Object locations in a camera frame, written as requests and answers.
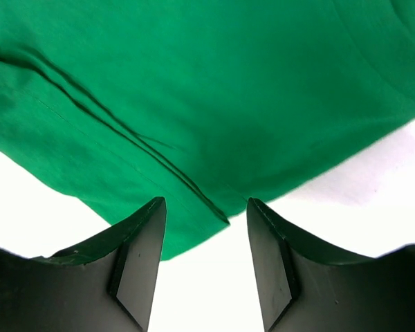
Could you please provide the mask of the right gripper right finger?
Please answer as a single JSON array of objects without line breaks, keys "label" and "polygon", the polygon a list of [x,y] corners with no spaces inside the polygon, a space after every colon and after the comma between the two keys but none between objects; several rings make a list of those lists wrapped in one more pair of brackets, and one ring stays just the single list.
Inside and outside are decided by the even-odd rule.
[{"label": "right gripper right finger", "polygon": [[378,258],[337,247],[249,199],[265,331],[415,331],[415,244]]}]

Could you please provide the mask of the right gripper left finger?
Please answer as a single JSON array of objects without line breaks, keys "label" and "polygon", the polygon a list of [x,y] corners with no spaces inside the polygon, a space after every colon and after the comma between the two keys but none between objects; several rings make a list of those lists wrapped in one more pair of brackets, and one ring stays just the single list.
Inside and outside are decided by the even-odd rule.
[{"label": "right gripper left finger", "polygon": [[166,215],[156,197],[51,257],[0,248],[0,331],[146,331]]}]

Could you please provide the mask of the green t shirt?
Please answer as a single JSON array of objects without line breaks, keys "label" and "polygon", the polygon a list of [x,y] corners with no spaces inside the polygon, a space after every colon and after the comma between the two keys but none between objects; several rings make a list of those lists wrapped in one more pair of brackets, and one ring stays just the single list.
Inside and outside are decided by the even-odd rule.
[{"label": "green t shirt", "polygon": [[199,245],[415,118],[415,1],[0,1],[0,152]]}]

